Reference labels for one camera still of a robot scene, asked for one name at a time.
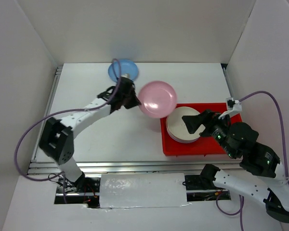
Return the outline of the cream white plate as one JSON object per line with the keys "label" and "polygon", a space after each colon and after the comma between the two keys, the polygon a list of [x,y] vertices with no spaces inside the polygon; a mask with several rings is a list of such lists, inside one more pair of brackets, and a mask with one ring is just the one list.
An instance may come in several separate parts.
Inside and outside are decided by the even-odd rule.
{"label": "cream white plate", "polygon": [[202,132],[205,128],[203,125],[201,125],[194,134],[190,134],[182,120],[182,116],[195,116],[199,114],[200,112],[191,107],[177,107],[166,119],[166,128],[168,134],[184,140],[191,140],[200,136],[199,133]]}

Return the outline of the pink plate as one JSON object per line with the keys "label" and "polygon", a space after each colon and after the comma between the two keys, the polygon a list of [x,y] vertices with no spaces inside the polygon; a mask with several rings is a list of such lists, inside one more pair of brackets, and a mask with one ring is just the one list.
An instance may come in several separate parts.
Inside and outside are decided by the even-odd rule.
{"label": "pink plate", "polygon": [[177,105],[176,91],[164,81],[151,81],[145,84],[137,97],[141,102],[140,110],[151,118],[167,117]]}

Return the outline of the blue plate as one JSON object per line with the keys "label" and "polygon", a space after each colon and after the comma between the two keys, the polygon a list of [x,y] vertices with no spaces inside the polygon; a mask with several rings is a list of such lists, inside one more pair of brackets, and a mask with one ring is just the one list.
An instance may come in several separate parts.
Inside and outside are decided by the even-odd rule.
{"label": "blue plate", "polygon": [[138,77],[139,69],[133,61],[127,59],[114,61],[108,68],[108,75],[114,82],[117,82],[118,78],[125,73],[130,74],[130,80],[135,81]]}

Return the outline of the purple plate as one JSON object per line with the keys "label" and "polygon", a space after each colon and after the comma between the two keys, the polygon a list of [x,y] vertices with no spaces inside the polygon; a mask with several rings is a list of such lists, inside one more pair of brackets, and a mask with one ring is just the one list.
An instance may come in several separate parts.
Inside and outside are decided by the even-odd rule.
{"label": "purple plate", "polygon": [[197,141],[197,140],[200,138],[200,136],[198,136],[198,137],[196,137],[195,139],[184,140],[184,139],[180,139],[180,138],[178,138],[178,137],[172,136],[172,135],[170,135],[170,137],[171,137],[173,140],[175,140],[176,142],[179,142],[179,143],[193,143],[193,142]]}

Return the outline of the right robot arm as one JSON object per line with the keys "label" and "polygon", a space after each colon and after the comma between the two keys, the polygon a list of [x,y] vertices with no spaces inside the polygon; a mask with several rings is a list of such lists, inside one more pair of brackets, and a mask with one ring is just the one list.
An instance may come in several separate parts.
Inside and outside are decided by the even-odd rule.
{"label": "right robot arm", "polygon": [[200,126],[202,137],[213,137],[231,159],[240,158],[240,167],[262,180],[258,186],[234,177],[212,164],[206,164],[200,173],[204,188],[224,188],[250,198],[265,207],[272,218],[289,223],[289,180],[280,158],[274,150],[257,142],[259,133],[244,122],[231,123],[226,115],[206,110],[199,115],[182,117],[187,130],[194,134]]}

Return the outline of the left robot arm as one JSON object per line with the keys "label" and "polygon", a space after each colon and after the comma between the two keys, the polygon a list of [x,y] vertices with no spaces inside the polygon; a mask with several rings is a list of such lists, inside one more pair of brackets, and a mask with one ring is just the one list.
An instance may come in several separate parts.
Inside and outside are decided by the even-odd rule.
{"label": "left robot arm", "polygon": [[45,122],[39,141],[39,148],[52,159],[68,180],[68,186],[75,192],[85,188],[85,174],[78,167],[74,154],[74,139],[86,128],[101,118],[109,116],[122,106],[130,109],[141,105],[135,93],[134,82],[120,77],[115,86],[97,95],[84,108],[72,110],[72,114]]}

